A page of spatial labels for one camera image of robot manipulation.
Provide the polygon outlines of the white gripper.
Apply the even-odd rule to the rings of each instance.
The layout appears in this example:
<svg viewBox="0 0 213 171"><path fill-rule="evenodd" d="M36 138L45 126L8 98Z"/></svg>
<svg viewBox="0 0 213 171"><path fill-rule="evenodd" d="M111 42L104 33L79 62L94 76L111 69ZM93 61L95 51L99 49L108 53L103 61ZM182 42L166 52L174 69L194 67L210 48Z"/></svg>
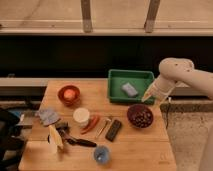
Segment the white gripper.
<svg viewBox="0 0 213 171"><path fill-rule="evenodd" d="M162 100L165 100L176 87L176 82L169 80L159 75L149 86L141 98L142 102L147 101L150 97L155 98L155 105L161 105Z"/></svg>

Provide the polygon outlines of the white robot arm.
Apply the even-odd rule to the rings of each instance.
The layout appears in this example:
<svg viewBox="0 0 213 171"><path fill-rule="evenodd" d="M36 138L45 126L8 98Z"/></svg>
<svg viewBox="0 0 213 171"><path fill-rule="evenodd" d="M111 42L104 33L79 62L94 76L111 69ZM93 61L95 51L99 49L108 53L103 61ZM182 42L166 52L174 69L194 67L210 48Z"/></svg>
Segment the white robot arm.
<svg viewBox="0 0 213 171"><path fill-rule="evenodd" d="M213 100L213 73L196 69L190 59L165 58L159 64L159 76L147 88L141 101L154 97L155 105L160 106L180 82ZM213 125L208 133L199 171L213 171Z"/></svg>

